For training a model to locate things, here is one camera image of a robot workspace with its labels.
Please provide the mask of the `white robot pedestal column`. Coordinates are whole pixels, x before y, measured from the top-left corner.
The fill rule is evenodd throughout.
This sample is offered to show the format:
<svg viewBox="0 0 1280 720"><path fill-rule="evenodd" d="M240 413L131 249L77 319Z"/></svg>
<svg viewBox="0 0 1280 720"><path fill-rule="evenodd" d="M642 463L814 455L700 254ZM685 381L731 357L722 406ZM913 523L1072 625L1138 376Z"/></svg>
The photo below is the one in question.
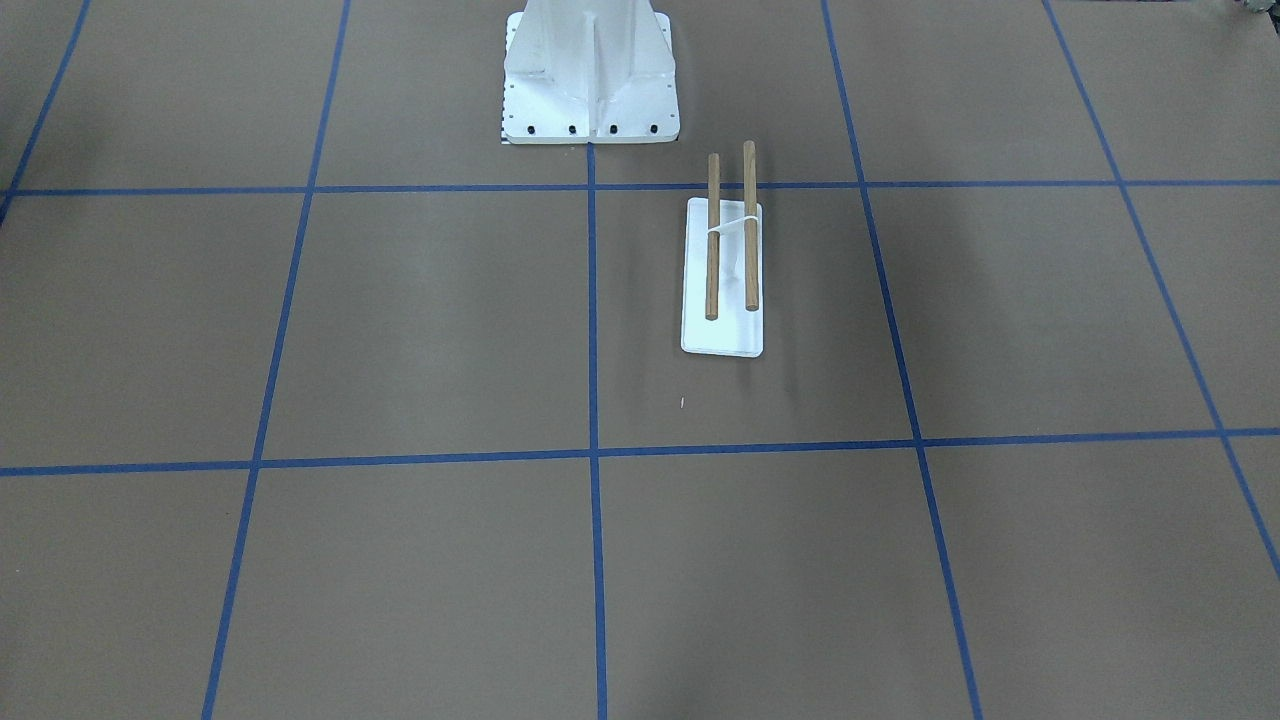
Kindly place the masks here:
<svg viewBox="0 0 1280 720"><path fill-rule="evenodd" d="M506 143L680 137L672 24L649 1L529 1L506 18L504 50Z"/></svg>

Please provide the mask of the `white wooden towel rack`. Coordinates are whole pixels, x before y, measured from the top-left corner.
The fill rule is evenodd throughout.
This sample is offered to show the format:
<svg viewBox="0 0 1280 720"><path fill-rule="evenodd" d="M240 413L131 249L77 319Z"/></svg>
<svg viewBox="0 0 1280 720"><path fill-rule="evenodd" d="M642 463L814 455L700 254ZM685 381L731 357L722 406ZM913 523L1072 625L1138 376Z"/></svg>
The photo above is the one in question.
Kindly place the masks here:
<svg viewBox="0 0 1280 720"><path fill-rule="evenodd" d="M742 199L721 197L721 161L708 158L707 193L686 202L680 347L759 357L764 350L763 206L758 149L742 143Z"/></svg>

